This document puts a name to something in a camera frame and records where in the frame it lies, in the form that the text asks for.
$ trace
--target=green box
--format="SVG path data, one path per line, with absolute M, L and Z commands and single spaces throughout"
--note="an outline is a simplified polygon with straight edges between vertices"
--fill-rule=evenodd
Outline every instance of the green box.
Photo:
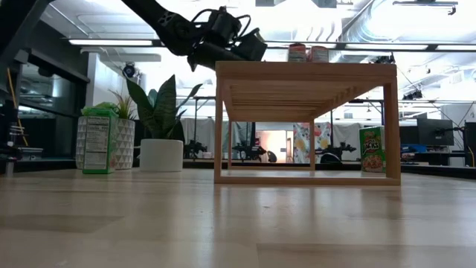
M 360 156 L 362 171 L 385 172 L 385 129 L 366 127 L 360 129 Z
M 110 109 L 91 109 L 86 120 L 83 173 L 114 172 L 118 115 Z

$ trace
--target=wooden table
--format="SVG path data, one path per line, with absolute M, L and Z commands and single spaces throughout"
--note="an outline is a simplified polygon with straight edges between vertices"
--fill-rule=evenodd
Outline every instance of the wooden table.
M 400 185 L 399 111 L 396 66 L 351 63 L 218 62 L 216 64 L 215 183 L 290 185 Z M 315 172 L 315 154 L 300 174 L 274 176 L 255 171 L 243 176 L 228 161 L 222 171 L 223 102 L 230 122 L 306 122 L 376 88 L 384 87 L 387 173 L 376 176 L 356 172 L 350 176 Z M 314 131 L 310 131 L 314 141 Z M 310 152 L 315 143 L 310 142 Z M 228 159 L 231 158 L 231 139 Z M 254 167 L 253 169 L 273 169 Z

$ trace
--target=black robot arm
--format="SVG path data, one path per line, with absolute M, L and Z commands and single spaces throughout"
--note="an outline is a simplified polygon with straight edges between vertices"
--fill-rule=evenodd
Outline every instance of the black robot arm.
M 122 2 L 154 29 L 170 52 L 187 56 L 192 71 L 197 65 L 214 70 L 215 62 L 220 60 L 261 61 L 267 48 L 257 37 L 259 29 L 239 36 L 242 27 L 240 18 L 233 17 L 225 7 L 197 14 L 196 18 L 210 12 L 207 22 L 195 22 L 196 18 L 190 22 L 166 10 L 155 0 Z

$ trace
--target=potted plant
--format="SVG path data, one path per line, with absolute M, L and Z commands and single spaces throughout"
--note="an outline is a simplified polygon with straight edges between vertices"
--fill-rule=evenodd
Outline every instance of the potted plant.
M 103 102 L 93 108 L 110 109 L 118 115 L 116 123 L 116 149 L 115 162 L 116 170 L 126 170 L 132 168 L 134 163 L 134 137 L 135 137 L 135 115 L 132 109 L 131 97 L 123 98 L 117 92 L 109 90 L 117 99 L 118 103 Z M 86 143 L 86 116 L 89 107 L 85 107 L 81 112 L 82 117 L 78 120 L 77 140 L 76 140 L 76 167 L 83 169 L 84 166 L 84 145 Z
M 194 86 L 188 97 L 176 106 L 175 75 L 165 81 L 158 92 L 151 90 L 149 96 L 137 83 L 127 79 L 127 89 L 137 104 L 139 119 L 152 134 L 152 138 L 141 141 L 142 171 L 179 172 L 182 170 L 185 138 L 180 118 L 185 111 L 179 111 L 201 86 L 201 84 Z

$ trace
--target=white planter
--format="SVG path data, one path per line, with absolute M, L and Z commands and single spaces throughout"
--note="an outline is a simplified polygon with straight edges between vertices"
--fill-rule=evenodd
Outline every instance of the white planter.
M 84 144 L 86 142 L 86 116 L 81 116 L 77 123 L 76 140 L 76 168 L 84 166 Z M 118 119 L 116 123 L 116 170 L 132 168 L 134 163 L 134 136 L 135 122 L 127 119 Z
M 184 161 L 181 141 L 143 139 L 141 142 L 141 171 L 180 172 Z

